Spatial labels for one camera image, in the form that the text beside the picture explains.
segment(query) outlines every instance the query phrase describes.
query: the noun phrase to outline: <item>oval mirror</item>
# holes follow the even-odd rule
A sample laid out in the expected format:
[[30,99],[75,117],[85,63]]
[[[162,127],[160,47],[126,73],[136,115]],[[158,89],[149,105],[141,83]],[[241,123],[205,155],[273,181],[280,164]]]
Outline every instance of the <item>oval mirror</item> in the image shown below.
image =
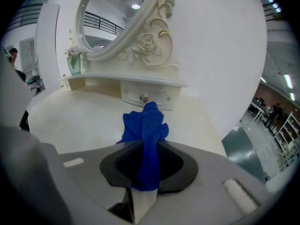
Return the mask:
[[80,32],[90,52],[101,51],[116,39],[140,11],[143,1],[86,0]]

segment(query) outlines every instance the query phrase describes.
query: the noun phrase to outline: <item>blue cloth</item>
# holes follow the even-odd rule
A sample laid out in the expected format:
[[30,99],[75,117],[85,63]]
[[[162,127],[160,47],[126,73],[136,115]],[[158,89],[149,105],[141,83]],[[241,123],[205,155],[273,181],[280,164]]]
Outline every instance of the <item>blue cloth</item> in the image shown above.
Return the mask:
[[164,140],[169,133],[168,125],[162,124],[163,119],[164,115],[155,102],[146,104],[142,112],[132,111],[123,115],[125,130],[122,140],[117,143],[143,140],[142,164],[136,174],[139,184],[132,184],[140,191],[153,191],[159,186],[157,141]]

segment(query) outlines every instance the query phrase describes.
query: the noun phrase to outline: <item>flower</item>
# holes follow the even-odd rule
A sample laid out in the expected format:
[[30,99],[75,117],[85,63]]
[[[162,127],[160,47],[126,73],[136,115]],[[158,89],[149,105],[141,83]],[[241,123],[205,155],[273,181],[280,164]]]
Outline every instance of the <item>flower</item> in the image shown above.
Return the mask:
[[141,42],[137,43],[137,46],[139,47],[140,52],[143,54],[150,55],[156,51],[158,46],[154,41],[153,35],[146,34],[142,37],[139,37],[139,40],[141,40]]
[[65,54],[67,54],[68,57],[70,57],[70,56],[76,56],[76,55],[79,55],[79,54],[81,54],[82,52],[84,52],[83,49],[80,49],[78,46],[75,46],[75,47],[69,48],[69,49],[65,52]]

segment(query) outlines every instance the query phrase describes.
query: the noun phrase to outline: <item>white vanity table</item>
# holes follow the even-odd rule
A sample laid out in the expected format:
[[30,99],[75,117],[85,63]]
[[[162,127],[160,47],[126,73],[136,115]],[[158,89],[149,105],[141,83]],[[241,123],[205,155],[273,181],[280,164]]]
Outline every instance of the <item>white vanity table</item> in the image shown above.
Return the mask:
[[226,156],[203,105],[180,94],[186,87],[172,61],[167,25],[174,0],[144,0],[123,32],[95,51],[83,34],[89,0],[82,0],[72,46],[83,48],[81,74],[61,77],[61,89],[30,110],[30,131],[59,153],[114,145],[124,131],[122,116],[155,101],[169,126],[167,140]]
[[[125,103],[117,84],[110,89],[84,86],[71,92],[58,90],[30,110],[30,132],[58,153],[92,150],[114,145],[124,131],[123,114],[142,107]],[[168,124],[168,141],[226,157],[202,104],[180,95],[173,111],[162,111]]]

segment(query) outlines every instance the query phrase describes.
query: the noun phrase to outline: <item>glass vase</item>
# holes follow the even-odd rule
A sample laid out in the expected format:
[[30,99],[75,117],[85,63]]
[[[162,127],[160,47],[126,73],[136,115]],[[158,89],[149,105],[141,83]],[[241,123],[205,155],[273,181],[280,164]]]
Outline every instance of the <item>glass vase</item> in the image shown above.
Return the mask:
[[67,65],[70,69],[71,75],[80,74],[81,72],[80,54],[67,57]]

